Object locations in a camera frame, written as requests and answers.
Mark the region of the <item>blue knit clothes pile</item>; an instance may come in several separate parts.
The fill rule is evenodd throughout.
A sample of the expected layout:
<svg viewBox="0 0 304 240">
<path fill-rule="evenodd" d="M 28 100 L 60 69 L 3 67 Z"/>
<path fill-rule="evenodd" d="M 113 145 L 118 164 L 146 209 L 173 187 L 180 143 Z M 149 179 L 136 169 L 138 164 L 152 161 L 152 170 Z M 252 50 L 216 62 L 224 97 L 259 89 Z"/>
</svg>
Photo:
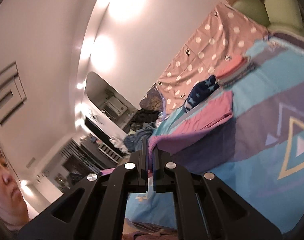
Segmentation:
<svg viewBox="0 0 304 240">
<path fill-rule="evenodd" d="M 148 140 L 152 136 L 152 133 L 155 128 L 155 123 L 151 122 L 149 124 L 145 124 L 134 134 L 127 135 L 123 140 L 123 144 L 128 149 L 128 152 L 132 153 L 141 150 L 144 140 Z"/>
</svg>

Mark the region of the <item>black clothes pile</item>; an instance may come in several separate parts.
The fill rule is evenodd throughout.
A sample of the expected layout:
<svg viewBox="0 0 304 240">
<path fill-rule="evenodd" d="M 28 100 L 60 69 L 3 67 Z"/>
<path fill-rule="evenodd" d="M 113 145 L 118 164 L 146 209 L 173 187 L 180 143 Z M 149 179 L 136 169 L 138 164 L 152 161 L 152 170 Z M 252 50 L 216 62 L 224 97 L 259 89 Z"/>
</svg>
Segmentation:
<svg viewBox="0 0 304 240">
<path fill-rule="evenodd" d="M 160 112 L 151 109 L 140 109 L 129 122 L 130 128 L 134 131 L 141 129 L 144 124 L 155 122 Z"/>
</svg>

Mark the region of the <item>blue geometric bed blanket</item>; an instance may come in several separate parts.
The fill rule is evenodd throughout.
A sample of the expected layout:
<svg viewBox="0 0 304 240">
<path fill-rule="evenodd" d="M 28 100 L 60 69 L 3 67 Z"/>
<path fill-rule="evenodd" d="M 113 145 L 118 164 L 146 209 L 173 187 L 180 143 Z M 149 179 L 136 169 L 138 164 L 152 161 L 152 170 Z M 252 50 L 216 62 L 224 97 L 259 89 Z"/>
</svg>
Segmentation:
<svg viewBox="0 0 304 240">
<path fill-rule="evenodd" d="M 224 153 L 233 155 L 205 172 L 288 235 L 304 215 L 304 41 L 277 34 L 247 55 L 257 68 L 208 99 L 234 95 L 232 127 L 220 126 Z"/>
</svg>

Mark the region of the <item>navy star fleece garment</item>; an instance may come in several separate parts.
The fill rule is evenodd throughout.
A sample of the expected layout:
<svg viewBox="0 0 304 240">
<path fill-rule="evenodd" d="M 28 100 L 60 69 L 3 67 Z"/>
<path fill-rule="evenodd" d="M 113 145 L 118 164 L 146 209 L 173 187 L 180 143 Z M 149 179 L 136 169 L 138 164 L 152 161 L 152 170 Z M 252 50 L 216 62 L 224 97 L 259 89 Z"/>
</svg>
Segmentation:
<svg viewBox="0 0 304 240">
<path fill-rule="evenodd" d="M 187 96 L 183 104 L 183 110 L 189 112 L 191 109 L 205 101 L 212 93 L 219 88 L 214 75 L 209 76 L 208 79 L 197 83 Z"/>
</svg>

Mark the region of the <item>dark patterned headboard pillow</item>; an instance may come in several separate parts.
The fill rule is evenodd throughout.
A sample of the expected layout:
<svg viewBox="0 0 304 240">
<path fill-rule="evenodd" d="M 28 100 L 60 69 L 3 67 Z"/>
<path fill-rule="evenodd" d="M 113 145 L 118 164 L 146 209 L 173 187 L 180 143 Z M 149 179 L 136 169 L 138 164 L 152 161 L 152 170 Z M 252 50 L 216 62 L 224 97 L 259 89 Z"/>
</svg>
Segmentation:
<svg viewBox="0 0 304 240">
<path fill-rule="evenodd" d="M 141 109 L 148 109 L 153 111 L 164 111 L 164 97 L 160 92 L 157 84 L 154 84 L 140 101 Z"/>
</svg>

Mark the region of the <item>folded floral garment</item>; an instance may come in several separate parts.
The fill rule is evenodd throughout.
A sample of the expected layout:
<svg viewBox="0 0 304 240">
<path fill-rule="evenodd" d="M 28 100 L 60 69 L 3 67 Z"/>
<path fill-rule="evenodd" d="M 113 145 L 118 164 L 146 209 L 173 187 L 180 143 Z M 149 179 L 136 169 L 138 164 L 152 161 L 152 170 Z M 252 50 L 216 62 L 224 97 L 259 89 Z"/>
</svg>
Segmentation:
<svg viewBox="0 0 304 240">
<path fill-rule="evenodd" d="M 257 64 L 254 62 L 248 62 L 228 77 L 218 80 L 218 84 L 220 87 L 227 88 L 232 86 L 234 83 L 248 75 L 250 72 L 254 71 L 257 68 Z"/>
</svg>

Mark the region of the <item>folded white garment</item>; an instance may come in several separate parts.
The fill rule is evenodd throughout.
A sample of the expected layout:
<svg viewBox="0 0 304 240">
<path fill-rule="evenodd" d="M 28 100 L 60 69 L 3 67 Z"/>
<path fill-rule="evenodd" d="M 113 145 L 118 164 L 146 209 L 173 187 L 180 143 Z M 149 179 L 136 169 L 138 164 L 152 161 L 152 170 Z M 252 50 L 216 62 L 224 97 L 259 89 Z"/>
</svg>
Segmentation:
<svg viewBox="0 0 304 240">
<path fill-rule="evenodd" d="M 220 86 L 228 87 L 253 69 L 255 65 L 249 57 L 238 57 L 219 65 L 215 71 L 215 78 Z"/>
</svg>

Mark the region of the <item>folded coral pink garment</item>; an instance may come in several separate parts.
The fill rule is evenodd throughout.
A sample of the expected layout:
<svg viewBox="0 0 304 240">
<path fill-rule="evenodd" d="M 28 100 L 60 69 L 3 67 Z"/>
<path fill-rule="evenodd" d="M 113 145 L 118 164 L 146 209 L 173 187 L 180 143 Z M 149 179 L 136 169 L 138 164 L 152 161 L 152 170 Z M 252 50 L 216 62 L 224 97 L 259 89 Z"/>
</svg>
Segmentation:
<svg viewBox="0 0 304 240">
<path fill-rule="evenodd" d="M 229 57 L 229 59 L 224 60 L 217 66 L 214 71 L 214 75 L 217 79 L 223 79 L 231 74 L 233 74 L 236 70 L 241 68 L 242 65 L 248 62 L 248 57 L 243 55 L 233 55 Z"/>
</svg>

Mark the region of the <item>pink polka dot sheet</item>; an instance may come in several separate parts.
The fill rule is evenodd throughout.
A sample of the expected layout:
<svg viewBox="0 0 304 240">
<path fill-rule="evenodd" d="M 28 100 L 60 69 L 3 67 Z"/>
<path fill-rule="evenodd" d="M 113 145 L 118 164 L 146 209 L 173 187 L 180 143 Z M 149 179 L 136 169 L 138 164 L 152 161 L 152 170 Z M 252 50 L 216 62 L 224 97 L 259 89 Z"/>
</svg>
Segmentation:
<svg viewBox="0 0 304 240">
<path fill-rule="evenodd" d="M 217 4 L 156 81 L 164 112 L 170 114 L 181 107 L 194 85 L 267 36 L 263 25 L 228 5 Z"/>
</svg>

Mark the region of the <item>green pillow far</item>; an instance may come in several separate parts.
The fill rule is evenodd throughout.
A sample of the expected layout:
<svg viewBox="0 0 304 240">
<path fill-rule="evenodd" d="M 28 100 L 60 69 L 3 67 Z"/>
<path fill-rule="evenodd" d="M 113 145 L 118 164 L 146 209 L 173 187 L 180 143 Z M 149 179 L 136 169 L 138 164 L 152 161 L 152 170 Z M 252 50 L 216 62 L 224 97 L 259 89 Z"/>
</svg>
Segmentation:
<svg viewBox="0 0 304 240">
<path fill-rule="evenodd" d="M 237 0 L 232 7 L 265 27 L 270 25 L 266 7 L 261 0 Z"/>
</svg>

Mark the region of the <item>green pillow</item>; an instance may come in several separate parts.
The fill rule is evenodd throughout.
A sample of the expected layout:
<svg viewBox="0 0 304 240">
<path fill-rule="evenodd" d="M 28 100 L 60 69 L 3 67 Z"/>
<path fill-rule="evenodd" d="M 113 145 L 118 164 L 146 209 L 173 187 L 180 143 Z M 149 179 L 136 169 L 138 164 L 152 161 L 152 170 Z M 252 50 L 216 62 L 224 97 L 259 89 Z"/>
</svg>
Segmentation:
<svg viewBox="0 0 304 240">
<path fill-rule="evenodd" d="M 271 24 L 303 28 L 298 0 L 265 0 L 264 5 Z"/>
<path fill-rule="evenodd" d="M 266 7 L 261 0 L 237 0 L 232 7 L 265 27 L 270 25 Z"/>
</svg>

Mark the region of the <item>green pillow near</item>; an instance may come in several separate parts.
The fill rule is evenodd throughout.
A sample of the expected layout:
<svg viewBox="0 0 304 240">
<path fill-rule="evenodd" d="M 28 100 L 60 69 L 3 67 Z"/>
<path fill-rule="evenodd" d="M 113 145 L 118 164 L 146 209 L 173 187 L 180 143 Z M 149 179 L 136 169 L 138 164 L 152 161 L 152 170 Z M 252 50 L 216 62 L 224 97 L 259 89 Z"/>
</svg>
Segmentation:
<svg viewBox="0 0 304 240">
<path fill-rule="evenodd" d="M 298 0 L 265 0 L 264 5 L 271 24 L 303 28 Z"/>
</svg>

